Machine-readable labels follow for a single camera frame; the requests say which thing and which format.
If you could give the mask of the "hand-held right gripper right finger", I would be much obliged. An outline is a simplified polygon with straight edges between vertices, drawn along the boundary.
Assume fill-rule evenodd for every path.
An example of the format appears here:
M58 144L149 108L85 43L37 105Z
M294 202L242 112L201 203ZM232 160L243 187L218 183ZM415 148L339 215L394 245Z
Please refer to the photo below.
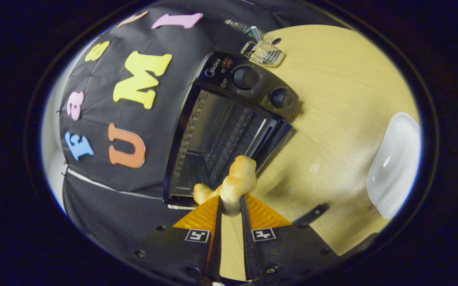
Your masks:
M339 262L307 222L290 222L250 194L241 197L248 280L302 280Z

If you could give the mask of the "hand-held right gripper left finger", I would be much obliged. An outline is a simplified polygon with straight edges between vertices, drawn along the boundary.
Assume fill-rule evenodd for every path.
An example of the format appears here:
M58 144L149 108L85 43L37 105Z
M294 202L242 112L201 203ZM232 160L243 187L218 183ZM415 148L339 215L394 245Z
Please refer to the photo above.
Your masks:
M214 196L132 248L132 263L166 280L219 280L222 201Z

